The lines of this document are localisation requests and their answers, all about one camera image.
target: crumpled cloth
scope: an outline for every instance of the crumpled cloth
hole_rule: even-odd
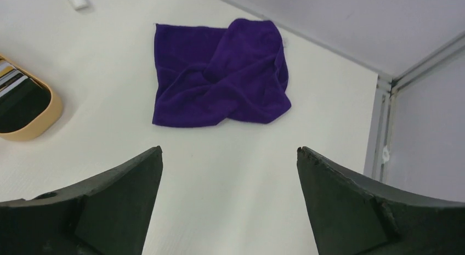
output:
[[[282,38],[271,21],[237,19],[227,29],[157,24],[155,68],[156,125],[269,123],[291,107]]]

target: cloth fold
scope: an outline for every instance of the cloth fold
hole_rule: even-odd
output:
[[[156,125],[269,123],[291,107],[282,38],[271,21],[237,19],[227,29],[157,24],[155,68]]]

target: white table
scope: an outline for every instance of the white table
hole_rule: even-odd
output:
[[[255,17],[219,0],[89,1],[76,12],[67,0],[0,0],[0,52],[65,105],[41,137],[0,140],[0,201],[31,199],[160,145],[144,254],[317,254],[296,149],[361,173],[377,75],[281,30],[288,113],[268,125],[154,126],[154,23],[227,27]]]

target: gray panel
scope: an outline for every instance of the gray panel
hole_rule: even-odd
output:
[[[465,54],[399,92],[387,183],[465,201]]]
[[[228,0],[400,76],[465,28],[465,0]]]

